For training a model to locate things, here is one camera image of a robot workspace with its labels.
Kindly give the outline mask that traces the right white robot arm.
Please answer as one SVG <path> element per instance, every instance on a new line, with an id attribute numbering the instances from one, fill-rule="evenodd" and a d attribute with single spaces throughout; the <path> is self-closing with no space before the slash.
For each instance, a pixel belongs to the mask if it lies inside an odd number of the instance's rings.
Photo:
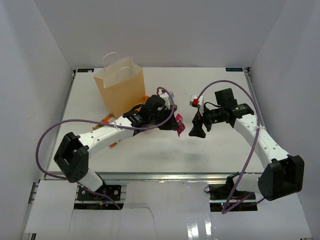
<path id="1" fill-rule="evenodd" d="M 215 92 L 218 107 L 208 109 L 202 96 L 193 95 L 190 105 L 197 108 L 189 132 L 191 137 L 205 138 L 213 124 L 227 123 L 254 148 L 262 166 L 262 174 L 245 172 L 227 177 L 226 195 L 236 200 L 244 192 L 261 194 L 273 201 L 303 188 L 305 162 L 299 155 L 291 155 L 280 147 L 269 133 L 258 123 L 251 107 L 239 104 L 231 88 Z"/>

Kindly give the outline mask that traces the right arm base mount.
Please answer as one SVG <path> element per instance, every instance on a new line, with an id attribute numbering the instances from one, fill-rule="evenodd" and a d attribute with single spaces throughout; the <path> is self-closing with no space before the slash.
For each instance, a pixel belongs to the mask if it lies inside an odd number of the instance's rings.
<path id="1" fill-rule="evenodd" d="M 221 212 L 229 196 L 229 191 L 224 184 L 209 184 L 204 188 L 204 192 L 209 196 L 210 211 Z M 227 207 L 232 207 L 246 198 L 241 204 L 233 208 L 232 212 L 255 212 L 258 210 L 256 195 L 247 191 L 235 191 Z"/>

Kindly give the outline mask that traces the aluminium table rail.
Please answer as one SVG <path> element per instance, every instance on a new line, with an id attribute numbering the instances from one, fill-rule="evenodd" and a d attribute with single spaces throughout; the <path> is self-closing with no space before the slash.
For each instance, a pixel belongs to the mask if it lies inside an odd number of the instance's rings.
<path id="1" fill-rule="evenodd" d="M 204 181 L 224 180 L 233 173 L 177 173 L 177 172 L 99 172 L 106 182 L 111 181 Z"/>

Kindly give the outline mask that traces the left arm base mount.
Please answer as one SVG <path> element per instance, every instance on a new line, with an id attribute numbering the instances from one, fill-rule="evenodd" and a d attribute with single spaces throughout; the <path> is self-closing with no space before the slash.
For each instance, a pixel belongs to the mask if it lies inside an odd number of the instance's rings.
<path id="1" fill-rule="evenodd" d="M 103 185 L 96 192 L 79 186 L 74 202 L 75 210 L 121 210 L 124 206 L 121 185 Z"/>

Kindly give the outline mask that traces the large yellow snack bag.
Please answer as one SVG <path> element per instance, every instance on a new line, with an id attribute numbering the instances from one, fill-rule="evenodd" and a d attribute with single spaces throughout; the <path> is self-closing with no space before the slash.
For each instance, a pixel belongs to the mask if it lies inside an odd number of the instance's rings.
<path id="1" fill-rule="evenodd" d="M 146 96 L 144 97 L 144 99 L 143 99 L 143 102 L 145 103 L 145 102 L 148 100 L 148 98 L 149 98 L 149 96 L 146 95 Z"/>

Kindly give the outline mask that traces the pink candy packet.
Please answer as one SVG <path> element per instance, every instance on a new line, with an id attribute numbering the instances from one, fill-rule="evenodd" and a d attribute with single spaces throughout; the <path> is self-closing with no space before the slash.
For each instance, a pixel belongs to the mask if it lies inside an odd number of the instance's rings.
<path id="1" fill-rule="evenodd" d="M 183 121 L 183 117 L 180 114 L 177 114 L 175 117 L 176 122 L 178 123 L 177 135 L 180 137 L 182 132 L 186 129 L 186 126 Z"/>

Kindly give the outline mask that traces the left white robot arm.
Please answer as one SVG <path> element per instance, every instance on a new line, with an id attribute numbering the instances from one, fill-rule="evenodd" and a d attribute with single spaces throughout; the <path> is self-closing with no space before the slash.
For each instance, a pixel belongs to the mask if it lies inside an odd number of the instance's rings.
<path id="1" fill-rule="evenodd" d="M 171 93 L 154 94 L 109 125 L 80 135 L 67 133 L 54 155 L 54 162 L 70 183 L 79 183 L 88 189 L 90 196 L 99 200 L 105 196 L 106 183 L 89 168 L 89 159 L 111 144 L 150 129 L 176 131 L 179 125 L 175 110 Z"/>

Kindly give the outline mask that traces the brown paper bag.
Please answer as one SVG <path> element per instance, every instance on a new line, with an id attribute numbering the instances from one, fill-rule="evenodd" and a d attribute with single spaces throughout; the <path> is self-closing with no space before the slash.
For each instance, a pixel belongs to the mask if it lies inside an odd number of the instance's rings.
<path id="1" fill-rule="evenodd" d="M 106 54 L 102 64 L 103 69 L 93 78 L 104 105 L 114 118 L 144 103 L 147 95 L 142 67 L 130 56 L 119 58 L 116 52 Z"/>

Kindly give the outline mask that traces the white front cover panel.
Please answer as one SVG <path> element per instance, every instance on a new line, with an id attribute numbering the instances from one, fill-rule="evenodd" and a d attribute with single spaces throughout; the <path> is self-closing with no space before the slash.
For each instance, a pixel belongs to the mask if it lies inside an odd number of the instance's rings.
<path id="1" fill-rule="evenodd" d="M 299 240 L 312 236 L 296 194 L 256 211 L 211 212 L 200 182 L 130 182 L 121 210 L 74 209 L 76 186 L 40 182 L 25 232 L 38 240 Z"/>

